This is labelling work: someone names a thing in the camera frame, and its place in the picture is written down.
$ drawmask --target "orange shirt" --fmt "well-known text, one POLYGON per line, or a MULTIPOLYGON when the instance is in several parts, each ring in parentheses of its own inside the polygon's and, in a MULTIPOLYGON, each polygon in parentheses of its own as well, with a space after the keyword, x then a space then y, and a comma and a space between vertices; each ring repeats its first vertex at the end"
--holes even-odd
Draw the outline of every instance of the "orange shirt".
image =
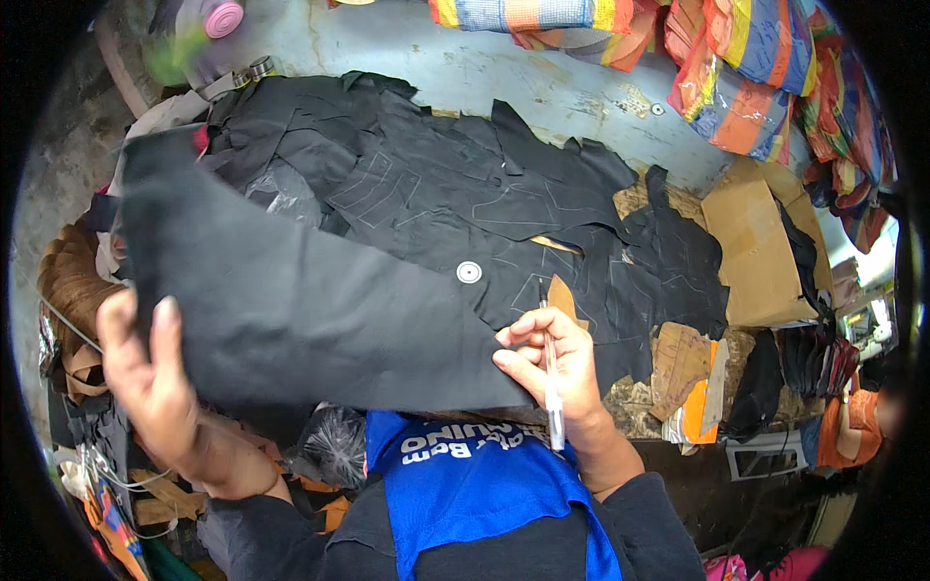
POLYGON ((840 400, 833 398, 823 413, 820 423, 820 441, 817 444, 817 465, 836 469, 850 468, 865 464, 878 452, 882 443, 882 432, 875 417, 875 404, 878 393, 858 389, 857 374, 854 374, 853 394, 849 396, 849 427, 862 431, 862 440, 855 460, 840 454, 836 449, 836 437, 840 431, 840 400))

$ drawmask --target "hand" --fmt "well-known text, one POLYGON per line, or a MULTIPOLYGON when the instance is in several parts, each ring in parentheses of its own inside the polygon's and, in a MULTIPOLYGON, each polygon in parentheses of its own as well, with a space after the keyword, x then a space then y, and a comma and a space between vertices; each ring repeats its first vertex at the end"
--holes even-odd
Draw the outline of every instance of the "hand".
POLYGON ((155 307, 149 363, 133 331, 136 292, 121 291, 100 305, 97 329, 107 386, 129 414, 153 454, 177 465, 194 446, 199 408, 184 374, 180 353, 180 312, 173 297, 155 307))
POLYGON ((494 363, 545 408, 549 379, 543 357, 544 330, 549 331, 555 342, 565 420, 579 422, 594 416, 603 408, 594 375, 594 344, 587 331, 555 307, 526 312, 516 323, 498 331, 498 341, 504 347, 525 345, 516 351, 495 351, 494 363))

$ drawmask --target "person in orange shirt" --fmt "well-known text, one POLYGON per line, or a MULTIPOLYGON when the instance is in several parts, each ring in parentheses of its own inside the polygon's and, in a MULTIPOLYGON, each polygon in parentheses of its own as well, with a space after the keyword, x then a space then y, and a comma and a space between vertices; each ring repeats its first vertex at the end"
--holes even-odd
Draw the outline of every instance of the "person in orange shirt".
POLYGON ((882 439, 893 438, 898 401, 888 388, 878 391, 859 387, 858 370, 840 397, 827 403, 823 416, 800 426, 804 459, 811 467, 832 469, 860 466, 878 452, 882 439))

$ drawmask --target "cardboard box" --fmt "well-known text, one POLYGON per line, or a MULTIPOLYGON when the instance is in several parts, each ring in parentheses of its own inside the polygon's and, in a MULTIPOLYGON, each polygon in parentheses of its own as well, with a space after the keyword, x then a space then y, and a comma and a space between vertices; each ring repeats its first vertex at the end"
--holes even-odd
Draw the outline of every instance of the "cardboard box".
POLYGON ((720 280, 730 287, 730 326, 791 326, 817 317, 802 294, 773 194, 795 226, 814 239, 817 288, 833 291, 826 245, 801 181, 780 165, 740 157, 701 202, 707 229, 724 250, 720 280))

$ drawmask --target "clear ballpoint pen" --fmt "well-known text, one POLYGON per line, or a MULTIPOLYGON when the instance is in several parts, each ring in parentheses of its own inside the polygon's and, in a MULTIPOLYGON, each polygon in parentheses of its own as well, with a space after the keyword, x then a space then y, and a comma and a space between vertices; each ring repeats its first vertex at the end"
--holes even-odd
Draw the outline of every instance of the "clear ballpoint pen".
MULTIPOLYGON (((545 309, 549 306, 549 300, 542 290, 542 278, 539 278, 539 307, 545 309)), ((549 446, 553 452, 559 452, 565 449, 565 419, 562 415, 562 396, 559 395, 559 368, 556 365, 555 358, 555 340, 549 331, 543 331, 545 336, 545 350, 543 356, 546 358, 546 410, 549 411, 549 446)))

